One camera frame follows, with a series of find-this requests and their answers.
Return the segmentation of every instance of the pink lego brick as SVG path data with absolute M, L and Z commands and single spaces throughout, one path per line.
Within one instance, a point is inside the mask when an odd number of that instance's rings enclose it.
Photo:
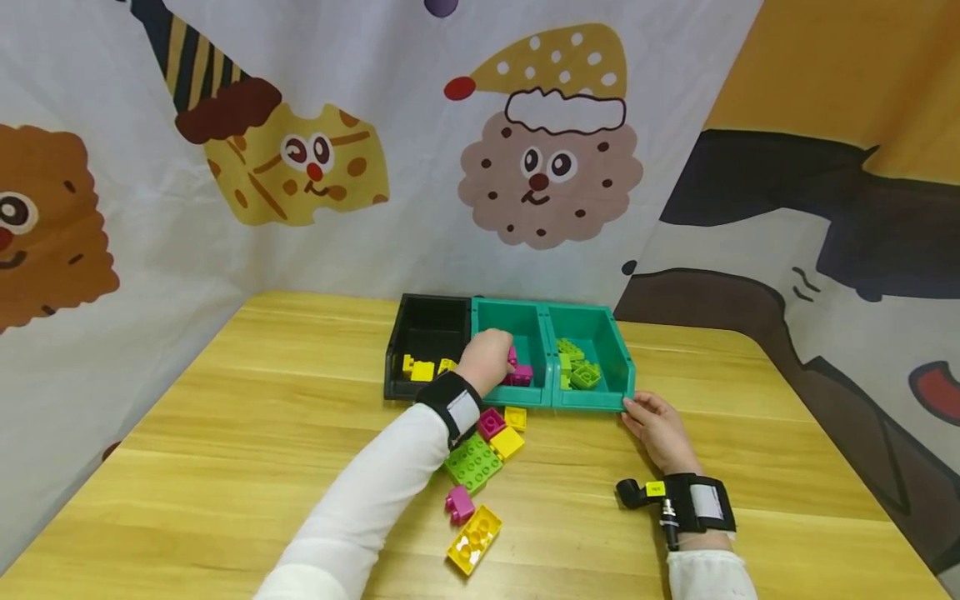
M 511 378 L 514 381 L 514 385 L 529 388 L 530 382 L 533 381 L 534 378 L 534 368 L 530 365 L 517 365 L 511 374 Z
M 488 408 L 480 415 L 480 420 L 477 422 L 477 431 L 480 432 L 481 438 L 489 442 L 490 438 L 503 431 L 506 426 L 507 422 L 500 416 L 500 413 L 496 412 L 495 408 Z
M 470 500 L 470 494 L 467 488 L 457 486 L 446 495 L 446 505 L 444 509 L 450 513 L 450 522 L 460 526 L 470 520 L 476 510 L 473 507 L 473 501 Z

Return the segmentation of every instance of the black wrist strap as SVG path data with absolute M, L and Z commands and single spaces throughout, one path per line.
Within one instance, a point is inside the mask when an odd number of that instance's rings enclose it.
M 480 402 L 483 400 L 463 377 L 453 371 L 445 372 L 417 392 L 415 402 L 432 408 L 446 424 L 449 432 L 447 445 L 453 449 L 462 440 L 469 438 L 476 429 L 476 416 L 479 415 Z M 476 404 L 477 411 L 464 411 L 460 402 Z M 464 414 L 471 414 L 468 420 Z
M 694 473 L 663 477 L 666 497 L 677 512 L 680 531 L 704 533 L 707 529 L 736 532 L 736 520 L 727 489 L 719 479 Z

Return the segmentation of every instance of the cartoon backdrop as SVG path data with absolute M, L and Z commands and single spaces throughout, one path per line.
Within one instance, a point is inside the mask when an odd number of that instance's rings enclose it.
M 0 6 L 0 570 L 253 293 L 613 305 L 759 0 Z
M 755 339 L 955 597 L 958 24 L 766 3 L 616 307 Z

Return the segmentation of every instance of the hand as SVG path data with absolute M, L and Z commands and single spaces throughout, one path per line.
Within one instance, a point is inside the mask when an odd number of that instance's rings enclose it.
M 704 474 L 680 413 L 666 400 L 649 392 L 637 392 L 634 400 L 623 398 L 623 407 L 627 409 L 620 414 L 623 424 L 640 439 L 650 460 L 664 475 Z
M 514 368 L 507 362 L 514 336 L 500 329 L 487 329 L 476 334 L 460 357 L 454 371 L 473 386 L 482 397 L 503 381 Z

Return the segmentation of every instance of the teal bin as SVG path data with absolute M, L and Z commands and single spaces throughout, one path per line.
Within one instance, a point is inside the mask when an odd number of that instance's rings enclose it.
M 471 337 L 491 328 L 509 331 L 514 335 L 516 361 L 530 365 L 534 370 L 529 388 L 498 385 L 485 399 L 487 404 L 529 408 L 550 406 L 560 381 L 555 379 L 557 356 L 546 331 L 547 322 L 546 310 L 536 302 L 473 299 Z
M 636 367 L 610 309 L 580 304 L 549 303 L 540 306 L 549 321 L 547 330 L 552 352 L 557 352 L 557 340 L 566 338 L 584 352 L 586 360 L 600 365 L 603 374 L 592 390 L 561 390 L 558 358 L 553 407 L 623 411 L 624 396 L 634 395 Z

